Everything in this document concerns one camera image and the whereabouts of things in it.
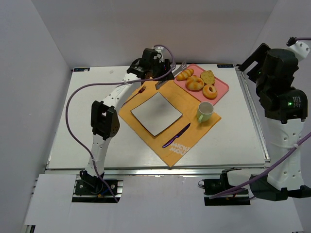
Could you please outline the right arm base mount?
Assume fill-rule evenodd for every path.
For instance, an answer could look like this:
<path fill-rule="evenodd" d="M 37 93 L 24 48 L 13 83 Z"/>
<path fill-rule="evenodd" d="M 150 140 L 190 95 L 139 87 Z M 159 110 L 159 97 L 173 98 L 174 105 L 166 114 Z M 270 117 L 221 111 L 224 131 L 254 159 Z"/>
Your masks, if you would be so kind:
<path fill-rule="evenodd" d="M 247 187 L 236 186 L 247 181 L 249 173 L 241 168 L 225 169 L 217 179 L 203 179 L 198 186 L 204 191 L 205 206 L 244 206 L 251 204 Z"/>

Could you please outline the metal tongs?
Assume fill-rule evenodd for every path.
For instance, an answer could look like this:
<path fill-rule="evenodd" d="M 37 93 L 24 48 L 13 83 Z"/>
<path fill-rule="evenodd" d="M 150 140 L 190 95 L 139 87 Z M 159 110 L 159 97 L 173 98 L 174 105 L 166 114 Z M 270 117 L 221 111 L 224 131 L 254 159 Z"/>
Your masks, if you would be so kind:
<path fill-rule="evenodd" d="M 187 68 L 186 61 L 183 61 L 178 68 L 174 67 L 172 74 L 170 74 L 168 78 L 164 78 L 164 80 L 161 80 L 155 84 L 156 90 L 159 90 L 168 81 L 173 80 L 177 74 L 179 74 L 181 71 L 185 70 L 186 68 Z"/>

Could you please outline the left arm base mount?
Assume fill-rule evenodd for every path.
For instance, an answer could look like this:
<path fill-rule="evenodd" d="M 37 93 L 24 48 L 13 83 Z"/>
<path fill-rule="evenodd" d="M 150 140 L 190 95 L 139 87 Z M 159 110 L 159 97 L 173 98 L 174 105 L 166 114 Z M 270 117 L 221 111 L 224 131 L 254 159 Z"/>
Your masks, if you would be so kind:
<path fill-rule="evenodd" d="M 117 203 L 122 194 L 123 180 L 106 179 L 105 183 L 97 176 L 82 170 L 76 179 L 72 195 L 73 203 Z"/>

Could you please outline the long striped bread roll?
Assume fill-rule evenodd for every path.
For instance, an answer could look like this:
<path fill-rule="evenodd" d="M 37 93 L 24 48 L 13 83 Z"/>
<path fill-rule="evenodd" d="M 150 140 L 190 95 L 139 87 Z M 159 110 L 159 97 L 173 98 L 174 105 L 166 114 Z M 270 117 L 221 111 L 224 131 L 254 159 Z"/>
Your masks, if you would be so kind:
<path fill-rule="evenodd" d="M 188 77 L 192 76 L 194 73 L 194 70 L 192 68 L 188 68 L 183 70 L 182 72 L 180 72 L 177 76 L 176 76 L 176 80 L 177 81 L 184 81 L 186 80 Z"/>

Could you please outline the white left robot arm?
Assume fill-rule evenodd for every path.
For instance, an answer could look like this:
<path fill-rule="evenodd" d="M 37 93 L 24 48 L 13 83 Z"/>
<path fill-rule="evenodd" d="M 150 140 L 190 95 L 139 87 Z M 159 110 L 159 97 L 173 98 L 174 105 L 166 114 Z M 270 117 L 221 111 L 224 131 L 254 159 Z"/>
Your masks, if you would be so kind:
<path fill-rule="evenodd" d="M 174 78 L 172 70 L 174 60 L 165 59 L 162 51 L 170 50 L 163 45 L 146 48 L 142 57 L 132 62 L 122 81 L 102 101 L 94 101 L 91 106 L 91 127 L 93 133 L 92 148 L 89 163 L 84 171 L 80 172 L 84 180 L 102 180 L 104 176 L 104 160 L 109 143 L 120 127 L 118 113 L 124 103 L 146 81 L 154 81 L 159 89 L 167 81 Z"/>

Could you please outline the round knotted bread bun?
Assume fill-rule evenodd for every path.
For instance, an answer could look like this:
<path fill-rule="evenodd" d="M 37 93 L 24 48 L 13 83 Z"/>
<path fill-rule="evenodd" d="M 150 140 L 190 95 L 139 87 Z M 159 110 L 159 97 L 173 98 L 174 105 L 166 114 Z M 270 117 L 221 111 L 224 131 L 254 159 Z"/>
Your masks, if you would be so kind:
<path fill-rule="evenodd" d="M 199 91 L 203 89 L 204 85 L 204 81 L 196 75 L 188 77 L 185 84 L 186 88 L 192 91 Z"/>

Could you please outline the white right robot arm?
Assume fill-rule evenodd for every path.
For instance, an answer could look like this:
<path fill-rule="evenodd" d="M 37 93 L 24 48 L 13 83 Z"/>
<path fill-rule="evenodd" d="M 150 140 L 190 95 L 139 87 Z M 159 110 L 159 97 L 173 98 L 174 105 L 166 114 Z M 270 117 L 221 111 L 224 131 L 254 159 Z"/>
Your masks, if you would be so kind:
<path fill-rule="evenodd" d="M 309 37 L 291 37 L 286 49 L 272 49 L 262 43 L 240 66 L 256 84 L 256 94 L 264 109 L 271 134 L 271 166 L 260 175 L 251 175 L 250 189 L 262 200 L 281 201 L 309 198 L 311 189 L 301 174 L 301 133 L 308 116 L 307 95 L 292 86 L 298 63 L 310 48 Z"/>

